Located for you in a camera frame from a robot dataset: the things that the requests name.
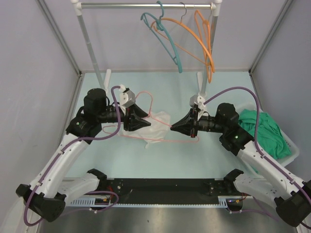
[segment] metal rod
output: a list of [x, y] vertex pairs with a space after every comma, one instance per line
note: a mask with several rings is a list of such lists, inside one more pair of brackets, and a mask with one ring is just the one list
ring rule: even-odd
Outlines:
[[[210, 9], [211, 4], [163, 4], [165, 9]], [[103, 9], [103, 8], [140, 8], [140, 9], [161, 9], [159, 4], [141, 4], [141, 3], [81, 3], [82, 9]]]
[[[212, 18], [212, 26], [210, 30], [210, 49], [213, 51], [213, 44], [214, 44], [214, 38], [215, 38], [215, 32], [216, 32], [216, 26], [217, 26], [217, 19], [218, 16], [213, 16]], [[203, 79], [202, 79], [202, 87], [200, 90], [200, 95], [205, 96], [206, 92], [206, 86], [207, 86], [207, 71], [204, 70]]]
[[101, 73], [99, 71], [98, 64], [97, 64], [96, 57], [95, 57], [95, 53], [94, 53], [91, 41], [89, 39], [87, 30], [86, 30], [86, 25], [84, 23], [82, 15], [78, 16], [78, 21], [79, 21], [79, 24], [80, 24], [80, 27], [81, 27], [81, 30], [82, 30], [82, 34], [83, 34], [84, 40], [86, 41], [87, 50], [88, 50], [89, 56], [90, 56], [90, 58], [92, 60], [93, 67], [94, 67], [94, 70], [95, 70], [95, 73], [96, 73], [96, 77], [97, 77], [98, 82], [99, 82], [99, 86], [101, 87], [101, 89], [104, 89], [103, 78], [102, 78], [102, 75], [101, 75]]
[[43, 14], [43, 16], [45, 17], [45, 19], [47, 20], [50, 28], [52, 29], [53, 34], [55, 35], [58, 43], [60, 44], [62, 50], [64, 51], [65, 55], [67, 56], [72, 68], [75, 70], [75, 72], [77, 73], [77, 75], [80, 75], [80, 70], [78, 67], [77, 62], [75, 61], [69, 46], [67, 45], [62, 33], [60, 32], [48, 6], [46, 5], [44, 0], [35, 0]]
[[254, 73], [254, 70], [256, 69], [258, 62], [260, 61], [260, 59], [262, 58], [264, 52], [266, 51], [268, 45], [270, 44], [272, 38], [274, 37], [274, 35], [276, 34], [277, 29], [279, 28], [279, 26], [281, 25], [282, 21], [284, 20], [285, 15], [287, 14], [289, 8], [292, 6], [292, 3], [294, 1], [293, 0], [287, 0], [283, 6], [282, 9], [280, 10], [278, 16], [276, 17], [276, 20], [272, 26], [272, 28], [270, 29], [267, 37], [265, 38], [263, 45], [261, 46], [258, 54], [256, 55], [251, 68], [249, 70], [249, 73], [252, 75]]

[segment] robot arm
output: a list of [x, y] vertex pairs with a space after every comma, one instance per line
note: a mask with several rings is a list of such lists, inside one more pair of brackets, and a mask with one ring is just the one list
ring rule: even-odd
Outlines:
[[47, 221], [57, 219], [66, 203], [100, 186], [105, 187], [103, 183], [106, 182], [107, 176], [95, 169], [88, 171], [84, 177], [75, 181], [62, 183], [62, 180], [74, 161], [102, 130], [102, 123], [118, 122], [116, 108], [119, 108], [121, 122], [126, 131], [134, 131], [151, 125], [150, 122], [142, 119], [148, 114], [135, 104], [135, 95], [128, 88], [123, 88], [120, 94], [120, 106], [109, 104], [104, 90], [99, 88], [90, 90], [84, 98], [84, 106], [71, 120], [52, 158], [29, 185], [20, 184], [17, 188], [17, 195], [23, 197], [26, 202], [30, 197], [29, 208]]
[[238, 125], [239, 114], [232, 104], [220, 104], [215, 117], [202, 116], [202, 108], [197, 102], [192, 101], [190, 105], [192, 108], [188, 114], [173, 124], [171, 130], [191, 137], [196, 137], [198, 131], [222, 133], [219, 138], [222, 146], [256, 168], [266, 181], [249, 178], [238, 169], [230, 172], [224, 179], [232, 181], [238, 191], [252, 195], [276, 208], [278, 215], [289, 225], [298, 226], [311, 213], [311, 206], [296, 185], [311, 197], [311, 181], [304, 182], [293, 175], [261, 147], [259, 153], [254, 145], [253, 136]]

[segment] clothes hanger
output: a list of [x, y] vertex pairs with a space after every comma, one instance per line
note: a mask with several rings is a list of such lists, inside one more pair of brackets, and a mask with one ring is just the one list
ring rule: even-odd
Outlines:
[[[179, 58], [179, 54], [178, 54], [178, 51], [177, 51], [177, 48], [173, 42], [173, 39], [171, 38], [169, 32], [166, 30], [166, 28], [162, 25], [161, 23], [161, 20], [162, 20], [162, 17], [164, 16], [164, 8], [163, 8], [163, 5], [160, 1], [157, 1], [158, 4], [160, 4], [161, 6], [161, 9], [162, 9], [162, 15], [159, 17], [159, 19], [157, 19], [154, 15], [148, 13], [148, 12], [145, 12], [141, 15], [140, 17], [140, 20], [143, 20], [144, 23], [147, 25], [147, 27], [152, 31], [152, 33], [158, 38], [158, 40], [160, 41], [160, 43], [162, 44], [162, 46], [165, 48], [166, 52], [169, 54], [169, 56], [172, 58], [172, 60], [174, 61], [174, 63], [178, 66], [178, 72], [179, 73], [182, 73], [183, 72], [183, 69], [182, 69], [182, 65], [181, 65], [181, 61], [180, 61], [180, 58]], [[165, 46], [165, 44], [163, 43], [163, 41], [160, 39], [160, 37], [155, 33], [155, 31], [152, 29], [152, 26], [149, 25], [148, 23], [148, 20], [147, 20], [147, 17], [146, 15], [149, 15], [150, 17], [152, 17], [155, 21], [153, 22], [156, 23], [156, 27], [154, 27], [157, 31], [160, 30], [160, 31], [163, 31], [166, 35], [166, 38], [170, 41], [171, 43], [171, 46], [172, 46], [172, 49], [175, 53], [175, 56], [173, 56], [171, 54], [171, 52], [168, 50], [168, 48]]]
[[[196, 25], [198, 27], [198, 30], [199, 30], [199, 35], [200, 35], [200, 38], [196, 35], [195, 32], [193, 32], [189, 27], [187, 27], [185, 24], [182, 23], [182, 18], [181, 18], [181, 22], [175, 20], [175, 19], [172, 19], [172, 18], [162, 18], [161, 20], [166, 20], [166, 21], [171, 21], [171, 22], [174, 22], [178, 25], [180, 25], [181, 27], [185, 28], [190, 34], [193, 35], [193, 37], [199, 42], [199, 44], [201, 45], [202, 49], [203, 49], [203, 53], [204, 53], [204, 60], [205, 61], [202, 61], [200, 58], [198, 58], [197, 56], [193, 55], [192, 53], [190, 53], [189, 51], [187, 51], [186, 49], [184, 49], [183, 47], [181, 47], [180, 45], [178, 45], [177, 43], [175, 43], [175, 45], [177, 47], [179, 47], [181, 50], [185, 51], [186, 53], [188, 53], [189, 55], [191, 55], [192, 57], [194, 57], [195, 59], [197, 59], [198, 61], [200, 61], [201, 63], [205, 64], [206, 65], [206, 69], [207, 69], [207, 78], [208, 78], [208, 82], [211, 83], [211, 78], [212, 78], [212, 73], [215, 72], [215, 68], [214, 68], [214, 61], [211, 57], [211, 49], [210, 49], [210, 28], [209, 28], [209, 22], [207, 20], [204, 19], [204, 17], [201, 15], [201, 13], [197, 10], [196, 11], [196, 14], [199, 14], [199, 16], [201, 17], [202, 19], [202, 25], [203, 25], [203, 28], [204, 28], [204, 34], [206, 36], [206, 41], [207, 41], [207, 47], [209, 49], [206, 48], [206, 46], [204, 45], [204, 43], [202, 42], [202, 34], [201, 34], [201, 29], [199, 27], [199, 24], [197, 22], [197, 19], [196, 19]], [[154, 28], [154, 30], [160, 34], [162, 37], [168, 39], [164, 34], [160, 33], [157, 28], [154, 26], [154, 23], [155, 21], [151, 24], [151, 27]]]

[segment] light blue table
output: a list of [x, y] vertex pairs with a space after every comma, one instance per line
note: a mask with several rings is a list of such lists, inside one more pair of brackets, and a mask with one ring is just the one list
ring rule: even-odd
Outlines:
[[[190, 109], [190, 97], [198, 93], [196, 72], [112, 73], [110, 87], [119, 84], [124, 84], [136, 94], [142, 90], [151, 92], [154, 96], [153, 112], [167, 112], [171, 115], [171, 124], [186, 115]], [[248, 72], [216, 72], [212, 83], [207, 86], [207, 97], [233, 86], [254, 90]], [[85, 74], [75, 113], [83, 105], [88, 90], [96, 87], [99, 85], [95, 73]], [[214, 116], [218, 104], [222, 102], [238, 106], [254, 100], [245, 91], [230, 91], [209, 103], [208, 112]], [[149, 96], [139, 97], [137, 104], [147, 112]], [[223, 178], [235, 168], [249, 173], [238, 158], [221, 146], [220, 134], [199, 132], [198, 135], [199, 143], [160, 142], [151, 144], [148, 149], [145, 149], [143, 140], [119, 136], [93, 141], [76, 160], [67, 177], [81, 177], [92, 168], [111, 178]], [[166, 139], [190, 138], [168, 132]]]

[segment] teal hanger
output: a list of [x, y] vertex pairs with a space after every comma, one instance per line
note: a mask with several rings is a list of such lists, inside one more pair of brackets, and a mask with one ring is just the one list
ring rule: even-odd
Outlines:
[[[147, 25], [147, 27], [152, 31], [152, 33], [157, 37], [157, 39], [160, 41], [160, 43], [162, 44], [162, 46], [165, 48], [166, 52], [169, 54], [169, 56], [172, 58], [172, 60], [174, 61], [174, 63], [178, 66], [178, 72], [179, 73], [182, 73], [183, 72], [183, 68], [182, 68], [182, 65], [181, 65], [181, 62], [180, 62], [180, 58], [179, 58], [179, 54], [177, 52], [177, 49], [175, 47], [175, 44], [173, 42], [173, 39], [171, 38], [170, 34], [168, 33], [168, 31], [166, 30], [166, 28], [162, 25], [161, 23], [161, 18], [164, 16], [164, 8], [163, 8], [163, 5], [160, 1], [157, 1], [158, 4], [160, 4], [161, 6], [161, 9], [162, 9], [162, 15], [159, 17], [159, 19], [157, 19], [154, 15], [148, 13], [148, 12], [145, 12], [144, 14], [141, 15], [140, 17], [140, 20], [143, 20], [144, 23]], [[155, 22], [156, 22], [156, 28], [160, 31], [163, 31], [165, 32], [167, 38], [169, 39], [170, 43], [171, 43], [171, 46], [173, 48], [173, 51], [175, 53], [175, 56], [173, 56], [171, 54], [171, 52], [168, 50], [168, 48], [165, 46], [165, 44], [163, 43], [163, 41], [160, 39], [160, 37], [157, 35], [157, 33], [155, 33], [155, 31], [150, 27], [149, 23], [148, 23], [148, 20], [147, 20], [147, 17], [146, 15], [149, 15], [150, 17], [152, 17]]]

